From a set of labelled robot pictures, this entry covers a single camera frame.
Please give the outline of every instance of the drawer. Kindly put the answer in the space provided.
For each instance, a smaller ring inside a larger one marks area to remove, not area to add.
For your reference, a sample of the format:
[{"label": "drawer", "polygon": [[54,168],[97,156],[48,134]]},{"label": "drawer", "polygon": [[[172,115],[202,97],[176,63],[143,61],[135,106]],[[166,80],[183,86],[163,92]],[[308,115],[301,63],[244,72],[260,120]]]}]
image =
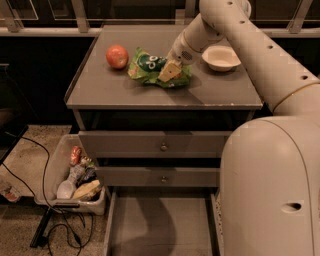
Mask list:
[{"label": "drawer", "polygon": [[229,131],[80,131],[92,158],[220,158]]},{"label": "drawer", "polygon": [[97,167],[104,186],[219,187],[219,168]]}]

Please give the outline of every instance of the electrical cord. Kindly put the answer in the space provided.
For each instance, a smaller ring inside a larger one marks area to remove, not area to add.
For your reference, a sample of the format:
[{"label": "electrical cord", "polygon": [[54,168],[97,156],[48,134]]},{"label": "electrical cord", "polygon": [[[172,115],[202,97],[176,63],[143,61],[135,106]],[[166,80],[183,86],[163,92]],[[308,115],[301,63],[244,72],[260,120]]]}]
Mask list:
[{"label": "electrical cord", "polygon": [[[46,163],[45,163],[45,167],[44,167],[44,171],[43,171],[43,176],[42,176],[42,193],[43,193],[44,199],[45,199],[45,201],[46,201],[46,203],[47,203],[47,206],[48,206],[50,209],[54,210],[55,212],[58,212],[58,213],[62,214],[62,215],[63,215],[63,218],[64,218],[64,220],[65,220],[65,222],[66,222],[66,224],[57,224],[57,225],[53,226],[53,227],[49,230],[49,232],[48,232],[48,249],[49,249],[49,253],[50,253],[51,256],[53,256],[52,250],[51,250],[51,247],[50,247],[50,235],[51,235],[52,232],[53,232],[55,229],[57,229],[58,227],[65,227],[66,230],[67,230],[67,242],[68,242],[68,245],[69,245],[70,247],[72,247],[72,248],[79,249],[79,251],[78,251],[78,253],[77,253],[77,256],[78,256],[78,255],[81,253],[82,248],[84,248],[84,247],[90,242],[90,240],[91,240],[92,232],[93,232],[93,222],[94,222],[94,221],[93,221],[93,215],[90,214],[90,216],[91,216],[91,228],[90,228],[89,237],[88,237],[87,241],[86,241],[84,244],[82,244],[79,235],[77,235],[77,233],[76,233],[76,232],[72,229],[72,227],[70,226],[70,224],[69,224],[69,222],[68,222],[68,220],[67,220],[67,218],[66,218],[66,216],[65,216],[65,211],[64,211],[63,209],[60,209],[60,208],[54,208],[54,207],[49,203],[49,201],[48,201],[47,198],[46,198],[45,189],[44,189],[44,187],[45,187],[45,175],[46,175],[46,170],[47,170],[48,162],[49,162],[49,160],[50,160],[50,153],[49,153],[49,151],[47,150],[47,148],[46,148],[45,146],[43,146],[42,144],[38,143],[38,142],[35,141],[35,140],[29,139],[29,138],[26,138],[26,137],[23,137],[23,136],[19,137],[19,136],[16,136],[16,135],[14,135],[14,134],[11,134],[11,133],[9,133],[9,132],[5,132],[5,133],[6,133],[7,135],[12,136],[12,137],[15,137],[15,138],[21,138],[21,139],[24,139],[24,140],[27,140],[27,141],[31,141],[31,142],[35,143],[36,145],[40,146],[41,148],[43,148],[43,149],[46,151],[46,153],[47,153],[47,160],[46,160]],[[21,182],[31,191],[31,193],[32,193],[33,196],[35,197],[34,191],[30,188],[30,186],[28,186],[28,184],[27,184],[24,180],[22,180],[22,179],[19,178],[17,175],[15,175],[4,163],[2,163],[2,165],[7,169],[7,171],[8,171],[12,176],[14,176],[16,179],[18,179],[19,181],[21,181]],[[86,225],[85,225],[84,216],[83,216],[82,214],[78,214],[78,216],[79,216],[79,218],[80,218],[80,220],[81,220],[81,223],[82,223],[83,227],[85,228]],[[72,245],[72,243],[70,242],[70,240],[69,240],[69,232],[70,232],[70,231],[72,232],[73,237],[74,237],[75,241],[77,242],[78,246]]]},{"label": "electrical cord", "polygon": [[35,193],[33,192],[33,190],[28,186],[28,184],[21,178],[19,178],[17,175],[15,175],[12,171],[10,171],[10,169],[4,164],[2,163],[3,167],[7,169],[7,171],[13,176],[15,177],[16,179],[18,179],[19,181],[21,181],[29,190],[30,192],[32,193],[33,197],[35,197]]},{"label": "electrical cord", "polygon": [[50,209],[52,209],[52,210],[54,210],[54,211],[57,211],[57,210],[54,209],[53,206],[49,203],[49,201],[48,201],[48,199],[47,199],[47,197],[46,197],[46,194],[45,194],[45,189],[44,189],[44,188],[45,188],[45,176],[46,176],[47,166],[48,166],[48,162],[49,162],[49,160],[50,160],[50,153],[49,153],[48,149],[47,149],[45,146],[43,146],[42,144],[40,144],[39,142],[35,141],[35,140],[29,139],[29,138],[26,138],[26,137],[23,137],[23,136],[19,137],[19,136],[16,136],[16,135],[12,134],[12,133],[9,133],[9,132],[5,132],[5,134],[7,134],[7,135],[9,135],[9,136],[12,136],[12,137],[14,137],[14,138],[19,138],[19,139],[21,138],[21,139],[24,139],[24,140],[27,140],[27,141],[31,141],[31,142],[35,143],[36,145],[38,145],[39,147],[43,148],[43,149],[46,151],[46,153],[47,153],[47,160],[46,160],[46,163],[45,163],[45,166],[44,166],[44,170],[43,170],[43,175],[42,175],[42,194],[43,194],[44,200],[46,201],[47,206],[48,206]]},{"label": "electrical cord", "polygon": [[[90,227],[89,237],[88,237],[87,241],[86,241],[85,243],[83,243],[83,244],[82,244],[82,242],[81,242],[81,238],[79,237],[79,235],[78,235],[78,234],[72,229],[72,227],[70,226],[70,224],[69,224],[69,222],[68,222],[65,214],[62,213],[62,215],[63,215],[63,218],[64,218],[66,224],[63,224],[63,223],[56,224],[56,225],[53,226],[53,227],[49,230],[49,232],[48,232],[47,238],[48,238],[49,254],[50,254],[51,256],[53,256],[53,252],[52,252],[51,245],[50,245],[50,236],[51,236],[52,232],[53,232],[54,230],[56,230],[57,228],[59,228],[59,227],[64,227],[64,228],[66,229],[66,231],[67,231],[67,243],[68,243],[68,245],[69,245],[70,247],[72,247],[72,248],[74,248],[74,249],[79,249],[79,251],[78,251],[78,253],[77,253],[77,256],[78,256],[78,255],[80,255],[81,250],[90,242],[90,240],[91,240],[91,238],[92,238],[93,223],[94,223],[93,215],[90,214],[90,216],[91,216],[91,227]],[[85,225],[85,219],[84,219],[83,215],[81,214],[81,215],[78,215],[78,216],[79,216],[79,218],[80,218],[80,220],[81,220],[81,222],[82,222],[83,227],[85,228],[86,225]],[[70,232],[72,233],[74,240],[75,240],[76,243],[78,244],[77,246],[76,246],[76,245],[73,245],[73,244],[71,243],[71,241],[70,241]]]}]

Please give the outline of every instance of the red apple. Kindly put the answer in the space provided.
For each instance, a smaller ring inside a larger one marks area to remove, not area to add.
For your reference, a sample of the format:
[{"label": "red apple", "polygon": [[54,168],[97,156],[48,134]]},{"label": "red apple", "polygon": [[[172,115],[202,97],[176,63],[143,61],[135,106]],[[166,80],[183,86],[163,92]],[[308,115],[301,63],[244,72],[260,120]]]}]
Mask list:
[{"label": "red apple", "polygon": [[111,67],[115,69],[123,69],[128,64],[129,54],[126,48],[116,44],[107,49],[106,59]]}]

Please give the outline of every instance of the white plate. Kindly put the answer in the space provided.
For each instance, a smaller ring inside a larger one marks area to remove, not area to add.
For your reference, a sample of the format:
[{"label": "white plate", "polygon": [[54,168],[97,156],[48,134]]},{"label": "white plate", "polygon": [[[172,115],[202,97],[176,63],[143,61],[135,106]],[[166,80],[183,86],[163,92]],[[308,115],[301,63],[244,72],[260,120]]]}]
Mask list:
[{"label": "white plate", "polygon": [[202,59],[215,71],[226,72],[241,64],[235,51],[229,46],[212,45],[202,54]]}]

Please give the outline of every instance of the food wrapper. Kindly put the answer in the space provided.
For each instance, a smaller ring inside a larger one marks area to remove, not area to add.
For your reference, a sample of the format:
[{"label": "food wrapper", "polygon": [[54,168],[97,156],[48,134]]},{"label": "food wrapper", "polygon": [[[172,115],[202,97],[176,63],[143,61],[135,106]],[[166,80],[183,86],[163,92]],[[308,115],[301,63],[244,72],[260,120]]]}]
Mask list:
[{"label": "food wrapper", "polygon": [[161,69],[166,62],[166,58],[152,56],[138,47],[130,63],[128,75],[131,79],[137,80],[142,84],[156,84],[162,88],[188,85],[191,78],[190,65],[183,65],[181,73],[170,79],[168,82],[163,82],[158,79]]}]

